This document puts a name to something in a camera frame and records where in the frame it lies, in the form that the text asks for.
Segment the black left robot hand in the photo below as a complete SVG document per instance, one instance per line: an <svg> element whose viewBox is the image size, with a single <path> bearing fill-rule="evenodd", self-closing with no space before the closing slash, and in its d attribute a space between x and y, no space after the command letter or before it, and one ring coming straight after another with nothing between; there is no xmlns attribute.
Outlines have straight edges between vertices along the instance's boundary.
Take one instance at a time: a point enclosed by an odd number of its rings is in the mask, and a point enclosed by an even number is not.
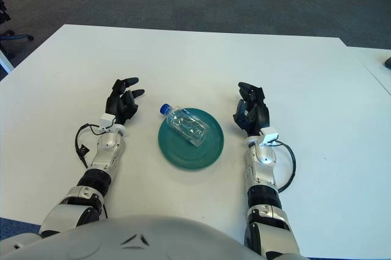
<svg viewBox="0 0 391 260"><path fill-rule="evenodd" d="M128 87L139 82L139 78L118 79L112 86L112 92L106 101L107 114L115 116L115 123L124 125L137 112L135 99L145 93L144 89L128 90Z"/></svg>

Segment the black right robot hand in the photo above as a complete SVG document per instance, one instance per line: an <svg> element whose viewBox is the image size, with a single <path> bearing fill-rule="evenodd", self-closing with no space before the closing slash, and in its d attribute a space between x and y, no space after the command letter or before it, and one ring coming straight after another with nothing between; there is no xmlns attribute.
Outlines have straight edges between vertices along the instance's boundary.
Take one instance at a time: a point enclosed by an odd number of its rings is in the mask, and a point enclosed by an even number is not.
<svg viewBox="0 0 391 260"><path fill-rule="evenodd" d="M270 125L263 89L245 82L239 82L238 87L241 99L233 119L242 130L246 131L248 137L259 135L262 128Z"/></svg>

